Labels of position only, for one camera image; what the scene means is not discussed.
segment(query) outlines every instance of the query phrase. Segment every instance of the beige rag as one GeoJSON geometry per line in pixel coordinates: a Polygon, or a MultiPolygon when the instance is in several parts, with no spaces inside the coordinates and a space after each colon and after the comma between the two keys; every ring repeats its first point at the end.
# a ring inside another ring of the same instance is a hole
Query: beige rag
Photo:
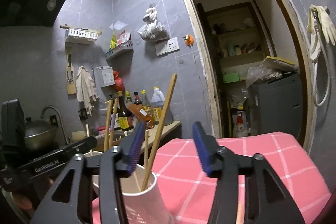
{"type": "Polygon", "coordinates": [[[97,89],[95,88],[95,83],[88,72],[88,70],[81,66],[78,69],[76,78],[76,88],[77,88],[77,100],[79,102],[84,102],[84,107],[86,113],[91,115],[93,108],[93,102],[98,99],[97,89]]]}

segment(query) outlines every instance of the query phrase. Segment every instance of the plaid tablecloth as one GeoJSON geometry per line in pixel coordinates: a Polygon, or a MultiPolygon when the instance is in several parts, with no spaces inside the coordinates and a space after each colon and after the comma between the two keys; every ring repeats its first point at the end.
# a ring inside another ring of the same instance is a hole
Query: plaid tablecloth
{"type": "MultiPolygon", "coordinates": [[[[263,154],[293,196],[306,224],[330,198],[323,177],[306,152],[288,134],[275,132],[247,138],[218,139],[236,154],[263,154]]],[[[157,151],[153,172],[168,211],[176,224],[207,224],[216,179],[203,173],[193,140],[174,139],[157,151]]],[[[244,176],[239,177],[239,210],[244,214],[244,176]]],[[[99,223],[98,200],[93,201],[94,223],[99,223]]]]}

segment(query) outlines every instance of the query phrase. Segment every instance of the metal faucet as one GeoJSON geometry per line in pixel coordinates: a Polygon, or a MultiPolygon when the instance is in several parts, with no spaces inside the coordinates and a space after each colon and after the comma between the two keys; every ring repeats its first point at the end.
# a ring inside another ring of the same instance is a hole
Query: metal faucet
{"type": "Polygon", "coordinates": [[[66,143],[66,144],[70,144],[70,141],[67,139],[67,137],[66,137],[66,135],[65,135],[64,126],[63,126],[63,120],[62,120],[61,113],[59,112],[59,110],[58,110],[57,108],[55,108],[55,107],[52,106],[52,105],[45,106],[45,107],[42,109],[42,112],[41,112],[41,119],[44,119],[44,112],[45,112],[47,109],[49,109],[49,108],[55,110],[55,112],[57,113],[59,122],[60,122],[60,124],[61,124],[61,129],[62,129],[62,133],[63,133],[63,136],[64,136],[65,143],[66,143]]]}

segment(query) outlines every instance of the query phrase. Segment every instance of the brown food package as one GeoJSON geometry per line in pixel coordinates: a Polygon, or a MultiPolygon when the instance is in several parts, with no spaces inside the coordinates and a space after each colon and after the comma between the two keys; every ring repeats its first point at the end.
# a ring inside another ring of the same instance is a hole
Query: brown food package
{"type": "Polygon", "coordinates": [[[146,128],[154,128],[153,117],[142,109],[142,105],[136,105],[129,102],[126,104],[126,107],[139,119],[139,121],[146,122],[146,128]]]}

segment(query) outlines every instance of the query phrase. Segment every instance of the screw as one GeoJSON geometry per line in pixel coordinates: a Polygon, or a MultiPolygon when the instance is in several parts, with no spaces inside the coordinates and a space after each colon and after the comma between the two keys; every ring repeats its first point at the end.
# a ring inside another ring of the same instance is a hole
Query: screw
{"type": "Polygon", "coordinates": [[[227,148],[225,146],[221,146],[218,148],[217,152],[218,153],[224,153],[224,151],[226,150],[227,148]]]}
{"type": "Polygon", "coordinates": [[[115,145],[115,146],[113,146],[113,147],[111,147],[111,149],[110,149],[112,152],[119,152],[120,151],[120,147],[118,146],[118,145],[115,145]]]}
{"type": "Polygon", "coordinates": [[[76,154],[76,155],[74,155],[74,157],[73,157],[75,160],[82,160],[82,159],[84,159],[84,155],[83,154],[76,154]]]}
{"type": "Polygon", "coordinates": [[[255,160],[263,160],[265,157],[262,154],[256,153],[253,158],[255,160]]]}

